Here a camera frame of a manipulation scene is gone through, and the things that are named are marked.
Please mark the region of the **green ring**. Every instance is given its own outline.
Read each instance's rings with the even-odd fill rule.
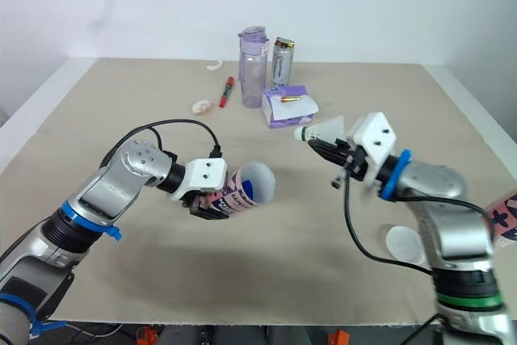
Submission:
[[[502,296],[500,292],[492,297],[485,298],[460,298],[438,294],[438,301],[461,307],[495,307],[502,305]]]

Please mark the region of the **black wire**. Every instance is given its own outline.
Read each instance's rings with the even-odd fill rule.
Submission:
[[[150,129],[151,131],[153,131],[154,135],[156,136],[156,142],[158,143],[158,148],[160,149],[160,151],[163,151],[162,137],[160,136],[160,133],[153,127],[150,127],[147,129]]]
[[[485,209],[483,209],[475,204],[471,204],[470,202],[467,202],[467,201],[455,200],[453,198],[434,197],[434,196],[399,197],[399,198],[396,198],[395,200],[401,201],[401,202],[423,202],[423,201],[440,202],[440,203],[444,203],[444,204],[458,205],[458,206],[463,206],[465,208],[472,209],[474,212],[480,213],[481,216],[488,223],[488,227],[490,230],[490,240],[492,242],[494,241],[494,238],[495,238],[494,223],[492,222],[492,220],[490,220],[490,216],[486,213]]]
[[[99,325],[98,323],[91,323],[90,325],[86,325],[84,326],[81,330],[77,331],[76,334],[74,334],[72,336],[72,338],[70,339],[70,342],[69,344],[70,345],[80,345],[80,344],[85,344],[85,343],[93,343],[94,341],[97,341],[99,338],[96,338],[96,337],[90,337],[90,340],[87,340],[87,341],[82,341],[82,342],[79,342],[77,341],[77,338],[86,330],[90,329],[91,327],[95,326],[95,325]]]
[[[90,331],[91,327],[97,326],[97,325],[108,326],[109,330],[106,333],[96,333],[93,336],[89,335],[89,334],[84,334],[85,331],[87,331],[87,330]],[[97,341],[100,341],[101,339],[106,339],[107,337],[104,337],[104,335],[111,333],[119,325],[120,324],[113,326],[113,325],[110,325],[109,323],[91,323],[90,325],[84,326],[81,330],[78,330],[78,332],[70,340],[69,344],[70,345],[87,345],[87,344],[91,344],[91,343],[96,343]],[[112,335],[123,334],[128,337],[131,337],[132,339],[136,339],[136,337],[130,335],[129,333],[122,331],[122,327],[120,329],[118,329],[115,333],[113,333]],[[78,341],[78,337],[81,334],[88,335],[88,338],[85,339],[84,341]]]
[[[343,210],[345,213],[345,222],[347,224],[348,232],[350,233],[352,240],[354,241],[355,245],[357,246],[357,248],[361,251],[361,253],[364,256],[366,256],[367,258],[369,258],[371,260],[375,260],[376,262],[393,264],[395,266],[411,268],[413,270],[423,272],[424,274],[427,274],[427,275],[431,275],[431,276],[433,275],[433,273],[431,271],[427,270],[426,268],[423,268],[423,267],[420,267],[420,266],[417,266],[417,265],[414,265],[411,263],[399,262],[398,260],[384,259],[384,258],[380,258],[378,256],[374,256],[374,255],[370,254],[359,241],[359,238],[355,234],[354,227],[352,226],[352,221],[351,221],[351,217],[350,217],[350,209],[349,209],[349,205],[348,205],[349,197],[350,197],[350,173],[347,170],[345,170],[345,191],[344,191],[344,195],[343,195]]]
[[[126,133],[124,135],[124,137],[122,137],[122,139],[120,139],[119,141],[116,142],[116,144],[107,152],[107,154],[104,156],[103,160],[101,161],[100,163],[100,167],[105,167],[109,162],[110,162],[110,159],[111,157],[113,156],[113,154],[118,150],[118,148],[127,140],[129,139],[130,137],[132,137],[133,135],[135,135],[136,133],[139,133],[140,131],[143,131],[145,129],[148,129],[148,128],[152,128],[152,127],[156,127],[157,125],[162,125],[162,124],[175,124],[175,123],[188,123],[188,124],[196,124],[196,125],[199,125],[200,127],[203,127],[204,129],[207,130],[207,132],[210,134],[210,136],[212,137],[213,139],[213,142],[215,144],[215,146],[220,146],[219,145],[219,141],[217,140],[217,137],[216,137],[216,134],[213,133],[213,131],[210,129],[210,127],[208,127],[205,123],[201,123],[200,121],[198,120],[192,120],[192,119],[168,119],[168,120],[161,120],[161,121],[154,121],[153,123],[149,123],[149,124],[144,124],[140,127],[136,127],[134,129],[132,129],[131,131],[129,131],[128,133]]]
[[[422,333],[422,331],[428,327],[436,318],[438,318],[439,314],[433,315],[431,318],[429,318],[427,321],[425,321],[420,327],[415,330],[413,333],[411,333],[404,341],[402,341],[399,345],[407,345],[410,343],[412,339],[414,339],[417,335]]]

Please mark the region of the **metal can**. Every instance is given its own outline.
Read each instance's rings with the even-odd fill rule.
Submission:
[[[272,90],[289,85],[293,54],[294,40],[277,37],[275,48],[273,49],[273,63],[271,66]]]

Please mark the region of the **orange clip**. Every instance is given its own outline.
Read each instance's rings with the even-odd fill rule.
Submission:
[[[350,335],[343,330],[338,330],[334,334],[329,334],[329,345],[348,345]]]
[[[158,333],[149,326],[141,327],[137,330],[137,345],[156,345],[158,343]]]

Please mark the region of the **white plastic lid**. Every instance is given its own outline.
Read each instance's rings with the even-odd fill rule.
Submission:
[[[301,137],[301,133],[303,132],[304,130],[304,127],[301,126],[301,127],[298,127],[294,130],[294,138],[297,140],[297,141],[303,141],[302,137]]]
[[[394,226],[386,234],[389,253],[401,262],[423,264],[426,261],[422,239],[411,228]]]

